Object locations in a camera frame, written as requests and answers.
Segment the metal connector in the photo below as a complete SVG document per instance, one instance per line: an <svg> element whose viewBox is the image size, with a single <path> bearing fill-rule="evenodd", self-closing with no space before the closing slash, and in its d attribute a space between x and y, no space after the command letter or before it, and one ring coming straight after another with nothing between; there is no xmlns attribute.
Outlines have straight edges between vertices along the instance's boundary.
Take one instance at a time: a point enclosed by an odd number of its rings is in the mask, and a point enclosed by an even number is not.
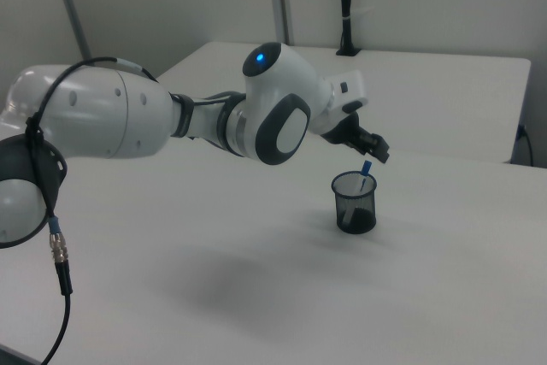
<svg viewBox="0 0 547 365"><path fill-rule="evenodd" d="M55 263L68 260L67 243L62 233L50 234L50 247Z"/></svg>

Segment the black cable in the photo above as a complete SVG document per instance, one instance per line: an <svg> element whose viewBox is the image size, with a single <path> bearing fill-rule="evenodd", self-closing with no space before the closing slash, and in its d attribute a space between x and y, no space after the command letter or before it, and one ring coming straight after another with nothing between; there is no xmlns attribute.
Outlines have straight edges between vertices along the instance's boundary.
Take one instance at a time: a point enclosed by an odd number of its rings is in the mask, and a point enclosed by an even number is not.
<svg viewBox="0 0 547 365"><path fill-rule="evenodd" d="M32 163L32 170L34 172L34 175L36 177L36 181L38 183L38 188L42 192L42 197L44 198L45 206L46 206L46 213L50 219L50 233L53 234L53 231L51 231L51 224L52 221L57 221L57 218L54 213L54 207L52 202L50 201L49 195L47 190L44 189L44 180L42 178L41 170L38 166L38 155L36 151L36 147L39 144L42 144L44 142L44 134L42 132L42 129L40 128L40 121L42 120L42 117L44 116L45 108L48 104L48 102L51 99L51 96L53 96L53 93L55 92L56 88L74 71L76 71L78 68L81 68L82 66L90 66L97 62L118 62L118 59L116 57L95 57L93 59L84 60L82 62L78 62L66 70L64 70L59 77L55 79L55 81L51 84L50 88L44 95L44 99L42 100L42 103L40 104L40 107L36 113L32 117L29 117L26 121L26 139L28 142L28 149L29 154L31 157L31 163ZM130 62L123 61L120 62L120 64L129 65L131 68L139 69L143 74L146 75L150 80L153 80L157 83L157 80L148 70L145 68L134 65ZM59 229L58 223L56 223L56 232L60 235L61 230ZM57 352L57 349L59 348L59 345L62 342L62 339L65 335L65 332L67 331L68 326L68 319L70 317L70 294L72 293L72 284L70 281L70 273L68 268L68 259L65 259L63 262L57 262L56 261L56 271L57 275L59 277L59 285L61 286L61 294L65 297L65 313L62 318L62 324L61 329L59 330L59 334L57 335L57 339L53 346L51 347L50 353L47 355L47 357L42 362L42 365L47 365L50 363L51 358L55 355Z"/></svg>
<svg viewBox="0 0 547 365"><path fill-rule="evenodd" d="M55 343L51 347L50 353L42 362L42 365L47 365L50 363L51 358L55 355L57 348L59 348L62 338L65 336L65 332L67 331L68 317L70 317L70 295L65 295L65 315L62 318L61 330L59 331L59 335L57 335Z"/></svg>
<svg viewBox="0 0 547 365"><path fill-rule="evenodd" d="M146 70L145 68L140 68L140 71L143 72L146 75L146 77L148 77L150 80L155 81L156 83L159 83L156 80L156 78L152 74L150 74L150 72Z"/></svg>
<svg viewBox="0 0 547 365"><path fill-rule="evenodd" d="M528 135L526 129L522 130L522 136L526 137L526 141L528 142L528 152L530 153L530 167L533 167L532 142L530 141L530 136Z"/></svg>
<svg viewBox="0 0 547 365"><path fill-rule="evenodd" d="M217 103L225 103L226 99L224 100L207 100L206 102L194 102L194 106L208 106L210 104L217 104Z"/></svg>
<svg viewBox="0 0 547 365"><path fill-rule="evenodd" d="M44 115L45 106L47 106L48 102L51 99L51 96L53 95L55 89L62 83L63 80L65 80L72 72L74 72L76 69L81 68L82 66L89 66L93 63L97 62L117 62L117 59L115 57L95 57L93 59L83 60L79 63L73 64L69 68L67 68L64 72L61 73L59 77L55 79L55 81L51 84L48 91L45 93L44 99L42 100L42 103L40 104L40 108L38 111L34 114L32 117L34 121L36 122L36 126L39 125L40 121L42 120L42 116Z"/></svg>

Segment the blue pen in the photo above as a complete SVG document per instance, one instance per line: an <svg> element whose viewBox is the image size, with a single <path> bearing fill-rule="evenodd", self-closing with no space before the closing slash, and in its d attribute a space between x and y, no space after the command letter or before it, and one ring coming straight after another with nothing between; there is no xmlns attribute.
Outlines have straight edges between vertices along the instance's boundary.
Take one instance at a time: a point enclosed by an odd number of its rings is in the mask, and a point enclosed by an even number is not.
<svg viewBox="0 0 547 365"><path fill-rule="evenodd" d="M373 164L369 160L365 160L364 164L362 165L360 175L362 175L364 177L364 179L362 179L361 190L359 190L359 191L362 191L362 188L365 186L365 182L367 181L368 172L370 172L370 168L372 166L373 166Z"/></svg>

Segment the cable connector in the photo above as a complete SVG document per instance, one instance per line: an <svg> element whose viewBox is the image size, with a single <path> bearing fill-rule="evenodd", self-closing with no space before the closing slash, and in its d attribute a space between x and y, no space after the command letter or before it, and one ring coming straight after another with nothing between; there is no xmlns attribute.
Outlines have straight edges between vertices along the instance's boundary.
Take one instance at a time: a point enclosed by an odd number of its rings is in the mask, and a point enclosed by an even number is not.
<svg viewBox="0 0 547 365"><path fill-rule="evenodd" d="M62 295L72 294L72 281L70 280L70 267L68 266L67 242L61 233L59 220L57 217L51 217L50 224L50 247L55 270L59 277L59 286Z"/></svg>

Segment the black band on robot arm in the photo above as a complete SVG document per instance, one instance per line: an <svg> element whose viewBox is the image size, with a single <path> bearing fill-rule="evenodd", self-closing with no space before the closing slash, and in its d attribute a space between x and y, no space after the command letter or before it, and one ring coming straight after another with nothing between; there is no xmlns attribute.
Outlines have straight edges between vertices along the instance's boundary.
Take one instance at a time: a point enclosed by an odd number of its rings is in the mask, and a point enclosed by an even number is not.
<svg viewBox="0 0 547 365"><path fill-rule="evenodd" d="M183 138L190 127L191 115L194 112L194 102L184 94L171 94L171 99L180 104L179 125L171 137Z"/></svg>

